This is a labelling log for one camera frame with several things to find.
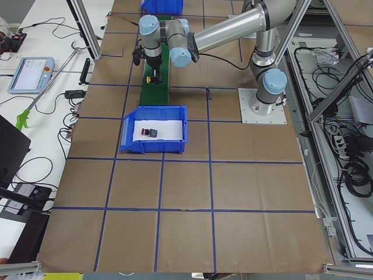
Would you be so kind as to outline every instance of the black cable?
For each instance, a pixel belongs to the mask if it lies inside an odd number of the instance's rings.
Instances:
[[[69,113],[69,114],[67,114],[67,115],[64,117],[64,119],[62,120],[64,126],[66,126],[68,129],[71,129],[71,126],[68,125],[68,124],[66,124],[66,122],[65,122],[65,121],[66,121],[66,118],[69,117],[69,116],[74,116],[74,115],[78,116],[78,115],[75,114],[75,113]]]
[[[334,122],[345,123],[345,124],[348,123],[354,129],[356,128],[356,126],[354,124],[352,124],[350,122],[347,122],[347,121],[334,120]],[[326,125],[326,117],[324,117],[324,121],[323,121],[324,134],[326,133],[325,125]],[[328,145],[330,146],[329,137],[327,135],[325,135],[325,138],[326,138],[326,141],[327,141]],[[355,244],[358,246],[358,248],[360,248],[363,252],[373,256],[373,252],[366,249],[360,243],[360,240],[357,238],[357,236],[355,234],[355,231],[354,231],[354,228],[353,228],[353,225],[352,225],[351,213],[350,213],[349,209],[347,208],[347,203],[345,202],[345,200],[343,198],[343,194],[342,194],[342,184],[345,183],[348,191],[355,196],[369,197],[369,196],[372,195],[373,183],[372,183],[372,178],[368,174],[368,166],[360,158],[352,158],[352,159],[349,160],[349,162],[347,164],[342,166],[342,164],[340,162],[340,159],[339,159],[338,156],[335,155],[336,153],[333,150],[333,148],[330,147],[330,149],[333,152],[334,159],[337,163],[337,166],[339,166],[342,170],[342,173],[341,173],[340,168],[337,168],[337,178],[338,178],[337,179],[337,189],[338,189],[338,192],[339,192],[339,197],[340,197],[341,202],[342,202],[344,213],[347,217],[347,223],[348,223],[348,227],[350,229],[350,233],[353,237],[353,240],[354,240]],[[361,194],[358,191],[356,191],[356,189],[355,189],[356,187],[361,187],[361,186],[364,186],[366,184],[370,184],[370,186],[371,186],[371,189],[367,194]]]
[[[6,102],[9,102],[9,101],[15,99],[15,98],[31,98],[32,100],[35,100],[35,98],[33,98],[33,97],[31,97],[31,96],[14,96],[14,97],[12,97],[12,98],[9,98],[8,100],[5,100],[5,101],[1,102],[1,103],[0,103],[0,106],[3,105],[3,104],[6,103]]]
[[[343,166],[341,180],[344,179],[344,183],[350,194],[363,198],[372,196],[373,181],[368,171],[368,165],[360,158],[356,158]],[[367,184],[370,184],[371,188],[366,194],[362,194],[356,190],[356,187],[362,187]]]
[[[246,69],[249,68],[249,66],[250,66],[250,59],[249,59],[249,63],[247,64],[247,66],[246,66],[245,68],[242,68],[242,67],[237,66],[236,64],[233,64],[233,63],[230,62],[229,60],[226,60],[225,58],[218,57],[218,56],[213,55],[213,54],[199,54],[199,55],[205,55],[205,56],[207,56],[207,57],[213,57],[213,58],[217,58],[218,60],[225,61],[226,63],[229,63],[230,65],[232,65],[233,67],[236,67],[236,68],[239,69],[239,70],[246,70]]]
[[[125,20],[126,22],[129,22],[130,24],[132,24],[132,25],[134,25],[134,26],[139,26],[138,23],[133,22],[133,21],[131,21],[131,20],[128,20],[127,18],[125,18],[124,16],[122,16],[120,13],[108,12],[107,15],[106,15],[107,18],[110,18],[111,16],[117,16],[117,17],[119,17],[119,18]]]
[[[33,208],[30,207],[30,206],[27,206],[27,208],[25,209],[25,208],[23,208],[23,207],[21,207],[21,208],[15,208],[15,207],[7,206],[7,205],[2,205],[2,204],[0,204],[0,207],[12,208],[12,209],[14,209],[14,210],[18,210],[18,211],[20,211],[20,210],[27,211],[27,210],[28,210],[28,211],[35,212],[35,213],[40,213],[40,214],[50,213],[50,210],[53,209],[53,206],[52,206],[50,209],[47,209],[47,210],[45,210],[45,211],[39,211],[39,210],[33,209]]]
[[[302,79],[302,81],[303,81],[303,84],[304,84],[305,90],[306,90],[306,92],[307,92],[307,94],[308,94],[308,98],[310,99],[311,102],[313,102],[313,101],[317,100],[318,98],[317,98],[317,96],[315,96],[315,95],[314,95],[314,94],[309,90],[309,87],[307,86],[307,82],[306,82],[306,80],[305,80],[305,78],[304,78],[303,70],[302,70],[301,64],[300,64],[299,59],[298,59],[298,57],[297,57],[297,54],[298,54],[298,51],[299,51],[299,50],[308,50],[308,51],[312,51],[313,48],[298,47],[298,48],[296,48],[296,49],[294,50],[294,58],[295,58],[295,62],[296,62],[296,64],[297,64],[297,66],[298,66],[298,70],[299,70],[299,73],[300,73],[300,75],[301,75],[301,79]]]
[[[50,20],[58,20],[58,19],[62,19],[62,22],[61,23],[58,23],[58,22],[49,22]],[[30,27],[36,27],[36,26],[38,26],[38,25],[57,25],[57,27],[52,31],[52,35],[54,36],[54,37],[56,37],[56,38],[59,38],[59,39],[65,39],[65,38],[67,38],[67,37],[70,37],[70,36],[73,36],[73,35],[75,35],[75,34],[78,34],[78,33],[80,33],[80,30],[78,29],[78,28],[75,28],[75,27],[72,27],[72,26],[70,26],[70,25],[66,25],[66,24],[64,24],[64,22],[66,21],[66,18],[65,17],[63,17],[63,16],[61,16],[61,17],[52,17],[52,18],[50,18],[50,19],[47,19],[47,20],[45,20],[45,21],[43,21],[43,22],[38,22],[38,23],[34,23],[34,24],[31,24],[31,25],[29,25],[29,26],[26,26],[26,27],[21,27],[21,28],[19,28],[18,29],[18,31],[20,31],[20,32],[22,32],[23,31],[23,29],[26,29],[26,28],[30,28]],[[73,29],[73,30],[76,30],[77,32],[74,32],[74,33],[71,33],[71,34],[69,34],[69,35],[66,35],[66,36],[63,36],[63,37],[60,37],[60,36],[57,36],[56,34],[55,34],[55,32],[57,31],[57,29],[60,27],[60,26],[63,26],[63,27],[67,27],[67,28],[70,28],[70,29]],[[97,36],[97,35],[95,35],[96,36],[96,39],[98,39],[98,40],[102,40],[102,38],[101,37],[99,37],[99,36]]]
[[[373,252],[372,251],[369,251],[368,249],[366,249],[361,243],[360,243],[360,240],[357,238],[356,234],[355,234],[355,230],[354,230],[354,227],[352,225],[352,220],[351,220],[351,213],[349,211],[349,209],[347,208],[346,206],[346,202],[344,201],[344,198],[343,198],[343,194],[342,194],[342,181],[341,181],[341,178],[339,178],[339,181],[338,181],[338,184],[337,184],[337,188],[338,188],[338,193],[339,193],[339,197],[340,197],[340,200],[342,202],[342,205],[343,205],[343,209],[344,209],[344,213],[346,214],[347,216],[347,223],[349,224],[349,229],[350,229],[350,233],[355,241],[355,244],[357,245],[357,247],[362,250],[363,252],[373,256]]]
[[[30,184],[28,182],[24,182],[24,181],[21,181],[21,182],[3,182],[3,183],[8,183],[12,186],[12,188],[15,190],[13,184],[21,184],[21,185],[25,185],[25,184],[28,184],[28,185],[33,185],[33,186],[49,186],[49,187],[54,187],[56,190],[58,190],[58,187],[56,185],[53,185],[53,184],[49,184],[49,183],[36,183],[36,184]]]
[[[331,73],[330,70],[335,70],[335,71],[338,71],[338,69],[336,68],[333,68],[333,67],[329,67],[329,66],[323,66],[323,67],[317,67],[313,72],[312,72],[312,80],[315,82],[316,84],[316,87],[318,88],[318,90],[325,96],[327,96],[328,94],[325,93],[323,91],[323,89],[328,89],[328,90],[333,90],[334,88],[333,87],[326,87],[326,86],[323,86],[323,85],[320,85],[319,82],[318,82],[318,79],[320,76],[327,76],[333,80],[335,80],[336,82],[340,82],[340,79],[337,77],[337,75],[335,75],[334,73]]]
[[[26,164],[28,164],[29,162],[32,162],[33,160],[36,160],[36,159],[46,159],[47,161],[49,161],[49,162],[51,163],[51,169],[50,169],[50,171],[47,173],[47,175],[45,175],[43,178],[41,178],[41,179],[39,179],[39,180],[36,180],[36,181],[26,181],[26,180],[20,178],[19,175],[18,175],[18,172],[21,170],[21,168],[22,168],[23,166],[25,166]],[[17,172],[16,172],[16,178],[19,179],[19,180],[21,180],[22,182],[25,182],[25,183],[35,184],[35,183],[41,182],[41,181],[43,181],[44,179],[46,179],[46,178],[47,178],[47,177],[52,173],[52,171],[53,171],[53,162],[52,162],[52,160],[49,159],[49,158],[47,158],[47,157],[45,157],[45,156],[37,156],[37,157],[34,157],[34,158],[32,158],[32,159],[29,159],[29,160],[27,160],[26,162],[24,162],[24,163],[21,164],[21,166],[18,168],[18,170],[17,170]]]
[[[58,96],[56,96],[56,98],[54,99],[54,108],[53,108],[53,111],[52,111],[52,112],[45,113],[45,112],[39,111],[39,109],[37,108],[37,105],[35,105],[35,109],[36,109],[36,111],[38,111],[39,113],[44,114],[44,115],[51,115],[51,114],[53,114],[53,113],[56,111],[56,108],[57,108],[57,99],[58,99],[60,96],[62,96],[62,95],[64,95],[64,93],[60,93],[60,94],[59,94]]]
[[[57,133],[57,140],[58,140],[58,143],[59,143],[59,145],[60,145],[60,147],[61,147],[61,149],[62,149],[62,152],[64,153],[64,158],[65,158],[65,160],[67,160],[67,155],[66,155],[66,153],[65,153],[65,149],[64,149],[64,146],[62,145],[62,142],[61,142],[61,140],[60,140],[60,138],[59,137],[61,137],[62,139],[64,139],[65,141],[67,141],[67,142],[69,142],[69,143],[71,143],[71,141],[68,141],[63,135],[62,135],[62,132],[69,132],[69,131],[65,131],[65,130],[63,130],[63,128],[61,128],[59,131],[58,131],[58,133]]]
[[[122,48],[122,55],[102,54],[103,57],[123,57],[124,50]]]

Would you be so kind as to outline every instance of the wire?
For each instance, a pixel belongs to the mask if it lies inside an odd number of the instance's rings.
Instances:
[[[7,205],[3,205],[3,204],[0,204],[0,207],[5,207],[5,208],[12,208],[12,209],[14,209],[14,210],[25,210],[23,207],[21,207],[21,208],[15,208],[15,207],[11,207],[11,206],[7,206]]]
[[[56,96],[56,98],[55,98],[55,100],[54,100],[54,108],[53,108],[53,111],[52,111],[52,112],[48,112],[48,113],[46,113],[46,112],[42,112],[42,111],[40,111],[40,110],[37,108],[37,105],[35,105],[35,109],[36,109],[36,111],[38,111],[38,112],[41,113],[41,114],[45,114],[45,115],[51,115],[51,114],[53,114],[53,113],[56,111],[56,109],[57,109],[57,99],[58,99],[60,96],[62,96],[62,95],[64,95],[64,93],[60,93],[58,96]],[[3,105],[4,103],[7,103],[7,102],[9,102],[9,101],[15,99],[15,98],[29,98],[29,99],[35,100],[35,98],[33,98],[33,97],[31,97],[31,96],[15,96],[15,97],[12,97],[12,98],[10,98],[10,99],[8,99],[8,100],[5,100],[5,101],[1,102],[1,103],[0,103],[0,106]]]
[[[199,55],[205,55],[205,56],[207,56],[207,57],[213,57],[213,58],[217,58],[218,60],[225,61],[226,63],[229,63],[230,65],[232,65],[233,67],[236,67],[236,68],[239,69],[239,70],[246,70],[246,69],[248,69],[249,66],[250,66],[250,59],[249,59],[249,63],[247,64],[247,66],[244,67],[244,68],[242,68],[242,67],[237,66],[236,64],[233,64],[233,63],[230,62],[229,60],[226,60],[225,58],[218,57],[218,56],[213,55],[213,54],[199,54]]]
[[[312,80],[315,82],[316,87],[318,88],[318,90],[320,90],[320,92],[321,92],[323,95],[325,95],[325,96],[327,96],[328,94],[325,93],[325,92],[323,91],[323,89],[333,90],[334,87],[326,87],[326,86],[322,86],[322,85],[320,85],[319,82],[318,82],[318,79],[319,79],[320,76],[326,75],[327,77],[329,77],[329,78],[335,80],[336,82],[340,82],[340,79],[337,77],[337,75],[336,75],[335,73],[331,73],[331,72],[330,72],[331,69],[332,69],[332,70],[335,70],[335,71],[338,71],[336,68],[329,67],[329,66],[323,66],[323,67],[317,67],[317,68],[313,71],[313,73],[312,73]]]
[[[348,121],[339,121],[339,120],[333,120],[331,123],[327,123],[326,122],[326,117],[324,116],[324,121],[323,121],[323,130],[324,130],[324,134],[326,134],[326,125],[329,125],[330,127],[337,127],[338,124],[347,124],[349,126],[351,126],[353,129],[351,129],[352,131],[356,130],[357,132],[359,132],[359,129],[351,122],[348,122]],[[335,135],[338,135],[340,133],[342,133],[342,136],[346,135],[344,134],[343,135],[343,132],[340,128],[339,129],[339,132],[337,132],[337,128],[336,128],[336,131],[334,132]],[[326,141],[328,143],[328,145],[330,146],[330,138],[325,135],[325,138],[326,138]],[[343,194],[342,194],[342,184],[345,183],[346,185],[346,188],[347,190],[352,194],[352,195],[355,195],[356,197],[370,197],[373,193],[373,182],[372,182],[372,178],[369,176],[368,174],[368,166],[366,165],[366,163],[358,158],[358,157],[350,157],[350,160],[347,164],[343,165],[340,163],[340,159],[338,156],[336,156],[335,154],[335,151],[331,148],[332,150],[332,153],[334,155],[334,158],[335,158],[335,161],[337,163],[337,189],[338,189],[338,193],[339,193],[339,197],[340,197],[340,200],[342,202],[342,206],[343,206],[343,210],[344,210],[344,213],[346,215],[346,218],[347,218],[347,223],[348,223],[348,227],[350,229],[350,233],[353,237],[353,240],[355,242],[355,244],[357,245],[358,248],[360,248],[363,252],[373,256],[373,252],[366,249],[361,243],[360,243],[360,240],[357,238],[356,234],[355,234],[355,231],[354,231],[354,228],[353,228],[353,224],[352,224],[352,220],[351,220],[351,213],[347,207],[347,203],[345,202],[344,200],[344,197],[343,197]],[[356,191],[356,187],[362,187],[362,186],[365,186],[366,184],[370,184],[370,191],[366,194],[362,194],[358,191]]]
[[[24,180],[22,178],[19,177],[18,175],[18,172],[28,163],[36,160],[36,159],[46,159],[50,164],[51,164],[51,169],[49,170],[49,172],[47,173],[47,175],[45,175],[43,178],[39,179],[39,180],[36,180],[36,181],[27,181],[27,180]],[[18,168],[17,170],[17,173],[16,173],[16,177],[17,179],[21,180],[22,182],[25,182],[25,183],[29,183],[29,184],[35,184],[35,183],[38,183],[38,182],[41,182],[43,181],[44,179],[46,179],[51,173],[52,173],[52,170],[53,170],[53,162],[51,159],[45,157],[45,156],[37,156],[37,157],[34,157],[32,159],[29,159],[28,161],[24,162],[21,164],[21,166]]]
[[[312,185],[313,185],[313,187],[314,187],[314,189],[315,189],[315,191],[316,191],[316,193],[317,193],[317,197],[318,197],[318,199],[319,199],[319,202],[320,202],[322,208],[321,208],[319,205],[315,205],[315,206],[318,207],[318,208],[323,212],[323,214],[324,214],[324,216],[325,216],[326,218],[328,218],[328,217],[331,216],[331,215],[330,215],[330,212],[329,212],[329,210],[327,209],[327,207],[325,206],[325,204],[323,203],[323,201],[321,200],[320,193],[319,193],[319,191],[318,191],[318,189],[317,189],[317,187],[316,187],[316,184],[315,184],[315,182],[314,182],[314,176],[315,176],[316,169],[317,169],[316,167],[317,167],[318,164],[321,164],[321,162],[318,162],[318,163],[316,163],[316,164],[314,165],[314,171],[312,172],[312,176],[311,176],[311,183],[312,183]]]
[[[49,184],[49,183],[31,184],[31,183],[28,183],[28,182],[25,182],[25,181],[22,181],[22,180],[21,180],[21,182],[5,182],[5,181],[3,181],[3,183],[10,184],[14,190],[15,190],[15,187],[13,186],[13,184],[21,184],[21,185],[27,184],[27,185],[33,185],[33,186],[49,186],[49,187],[54,187],[56,190],[58,190],[58,187],[56,185]]]
[[[1,102],[1,103],[0,103],[0,106],[3,105],[3,104],[5,104],[6,102],[9,102],[9,101],[15,99],[15,98],[31,98],[31,99],[34,100],[34,98],[31,97],[31,96],[15,96],[15,97],[9,98],[8,100],[5,100],[5,101]]]
[[[57,99],[58,99],[60,96],[62,96],[62,95],[64,95],[64,93],[60,93],[60,94],[59,94],[58,96],[56,96],[56,98],[54,99],[54,108],[53,108],[53,111],[52,111],[52,112],[45,113],[45,112],[39,111],[39,109],[37,108],[37,105],[35,105],[35,109],[36,109],[36,111],[38,111],[39,113],[44,114],[44,115],[51,115],[51,114],[53,114],[53,113],[56,111],[56,108],[57,108]]]
[[[51,21],[51,20],[59,20],[59,19],[62,19],[62,22],[60,22],[60,23],[58,23],[58,22],[49,22],[49,21]],[[56,37],[56,38],[59,38],[59,39],[65,39],[65,38],[67,38],[67,37],[70,37],[70,36],[73,36],[73,35],[75,35],[75,34],[80,33],[80,30],[79,30],[78,28],[75,28],[75,27],[72,27],[72,26],[70,26],[70,25],[66,25],[66,24],[64,24],[65,21],[66,21],[66,18],[63,17],[63,16],[55,17],[55,18],[52,17],[52,18],[47,19],[47,20],[45,20],[45,21],[43,21],[43,22],[38,22],[38,23],[34,23],[34,24],[31,24],[31,25],[26,26],[26,27],[21,27],[21,28],[18,29],[18,32],[22,32],[23,29],[31,28],[31,27],[35,27],[35,26],[38,26],[38,25],[48,25],[48,24],[49,24],[49,25],[51,25],[51,24],[54,25],[54,24],[55,24],[55,25],[57,25],[57,27],[52,31],[52,35],[53,35],[54,37]],[[56,32],[57,29],[60,28],[61,26],[63,26],[63,27],[67,27],[67,28],[70,28],[70,29],[72,29],[72,30],[76,30],[77,32],[71,33],[71,34],[66,35],[66,36],[63,36],[63,37],[58,36],[58,35],[55,34],[55,32]],[[99,37],[99,36],[97,36],[97,35],[95,35],[95,36],[96,36],[96,39],[98,39],[98,40],[102,40],[101,37]]]
[[[2,58],[1,58],[2,54],[1,54],[1,55],[0,55],[0,60],[1,60],[1,61],[8,61],[8,60],[10,60],[10,59],[12,58],[12,55],[13,55],[13,52],[12,52],[11,50],[9,50],[9,57],[8,57],[7,59],[2,59]]]
[[[111,55],[111,54],[102,54],[103,57],[123,57],[124,50],[122,48],[122,55]]]
[[[107,15],[106,15],[106,18],[109,19],[111,16],[119,17],[119,18],[125,20],[126,22],[129,22],[130,24],[132,24],[134,26],[139,26],[138,23],[132,22],[132,21],[128,20],[127,18],[125,18],[124,16],[122,16],[120,13],[108,12]]]
[[[307,47],[298,47],[294,50],[294,58],[295,58],[295,62],[297,63],[297,66],[298,66],[298,70],[299,70],[299,73],[301,75],[301,79],[303,81],[303,84],[304,84],[304,87],[305,87],[305,90],[308,94],[308,98],[310,99],[311,102],[317,100],[318,98],[310,91],[309,87],[307,86],[307,82],[304,78],[304,75],[303,75],[303,70],[302,70],[302,67],[301,67],[301,64],[299,62],[299,59],[298,59],[298,51],[299,50],[308,50],[308,51],[311,51],[312,48],[307,48]]]

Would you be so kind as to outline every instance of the blue plastic bin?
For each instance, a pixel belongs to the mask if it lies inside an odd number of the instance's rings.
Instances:
[[[181,15],[184,0],[142,0],[140,8],[148,13],[164,15]]]
[[[135,121],[140,120],[181,120],[182,140],[135,140],[133,129]],[[135,153],[178,152],[183,153],[188,142],[188,117],[186,106],[140,106],[124,118],[121,152],[130,150]]]

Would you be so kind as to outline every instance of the blue tape grid line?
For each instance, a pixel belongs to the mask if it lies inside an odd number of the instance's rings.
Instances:
[[[120,12],[120,14],[122,15],[142,15],[141,13],[130,13],[130,12]],[[199,15],[187,15],[187,14],[182,14],[182,15],[177,15],[178,17],[183,17],[183,16],[190,16],[190,17],[195,17],[195,18],[202,18],[203,16],[199,16]],[[206,18],[220,18],[220,19],[226,19],[227,17],[226,16],[205,16]]]
[[[314,210],[260,210],[260,209],[177,209],[177,208],[128,208],[99,206],[54,206],[56,210],[121,211],[121,212],[200,212],[200,213],[269,213],[269,214],[314,214]]]
[[[113,157],[68,157],[69,160],[115,160],[115,161],[134,161],[134,162],[196,162],[196,163],[233,163],[233,164],[256,164],[256,165],[302,165],[303,162],[257,162],[257,161],[235,161],[235,160],[182,160],[182,159],[136,159],[136,158],[113,158]]]
[[[212,177],[212,156],[211,156],[211,133],[210,133],[210,91],[206,89],[206,104],[207,104],[207,138],[209,142],[209,173],[210,173],[210,199],[211,199],[211,227],[212,227],[212,253],[214,273],[216,269],[216,243],[215,243],[215,217],[214,217],[214,192],[213,192],[213,177]]]
[[[85,118],[87,120],[122,120],[122,118],[115,118],[115,117],[79,117],[81,119]],[[188,122],[192,122],[192,123],[206,123],[207,120],[188,120]],[[211,123],[239,123],[239,124],[242,124],[242,121],[226,121],[226,120],[213,120],[213,121],[210,121]]]
[[[159,196],[158,196],[158,209],[157,209],[156,251],[154,253],[154,272],[157,272],[157,267],[158,267],[158,247],[159,247],[159,230],[160,230],[161,205],[162,205],[163,170],[164,170],[164,153],[162,155],[161,176],[160,176],[160,182],[159,182]]]
[[[131,64],[131,70],[130,70],[129,76],[128,76],[128,84],[131,83],[132,71],[133,71],[133,64]],[[128,93],[129,93],[129,86],[126,87],[126,96],[125,96],[125,101],[124,101],[124,105],[123,105],[123,109],[122,109],[122,120],[121,120],[120,127],[123,126],[123,118],[124,118],[124,112],[125,112],[125,108],[126,108]],[[100,250],[101,250],[101,244],[102,244],[102,240],[103,240],[103,234],[104,234],[105,222],[106,222],[106,214],[107,214],[107,209],[106,208],[108,207],[108,204],[109,204],[112,179],[114,177],[115,164],[117,162],[116,161],[116,159],[117,159],[117,150],[119,148],[119,144],[120,144],[120,141],[121,141],[121,132],[122,132],[122,129],[119,129],[118,139],[117,139],[117,146],[115,148],[115,158],[114,158],[113,163],[112,163],[112,169],[111,169],[111,175],[110,175],[110,180],[109,180],[109,186],[108,186],[107,195],[106,195],[105,210],[104,210],[104,215],[103,215],[103,221],[102,221],[102,224],[101,224],[100,238],[98,240],[97,252],[96,252],[96,259],[94,261],[93,271],[97,271],[98,259],[100,257]]]

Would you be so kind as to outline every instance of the metal mounting plate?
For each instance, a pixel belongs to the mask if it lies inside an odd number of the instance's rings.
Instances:
[[[243,124],[287,124],[283,106],[276,106],[272,114],[261,116],[249,108],[249,99],[257,89],[238,89],[240,98],[241,118]]]

